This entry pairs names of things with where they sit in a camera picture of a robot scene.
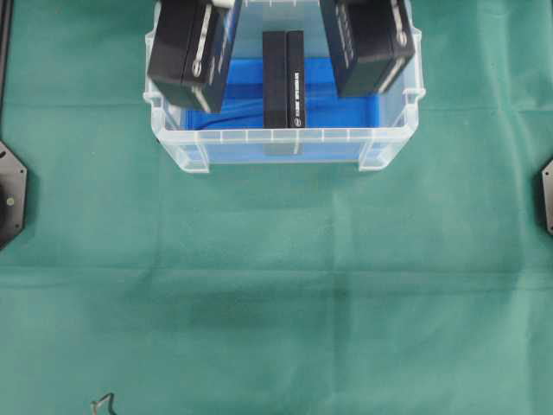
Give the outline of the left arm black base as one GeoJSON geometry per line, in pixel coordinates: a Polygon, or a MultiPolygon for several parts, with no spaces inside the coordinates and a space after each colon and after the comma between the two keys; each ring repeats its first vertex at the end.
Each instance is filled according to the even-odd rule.
{"type": "Polygon", "coordinates": [[[24,228],[28,170],[1,142],[1,248],[4,249],[24,228]]]}

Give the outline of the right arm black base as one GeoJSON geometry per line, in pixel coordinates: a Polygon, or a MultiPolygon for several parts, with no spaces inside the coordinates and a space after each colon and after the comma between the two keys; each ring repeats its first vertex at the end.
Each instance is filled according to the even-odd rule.
{"type": "Polygon", "coordinates": [[[543,205],[547,232],[553,235],[553,160],[542,170],[543,205]]]}

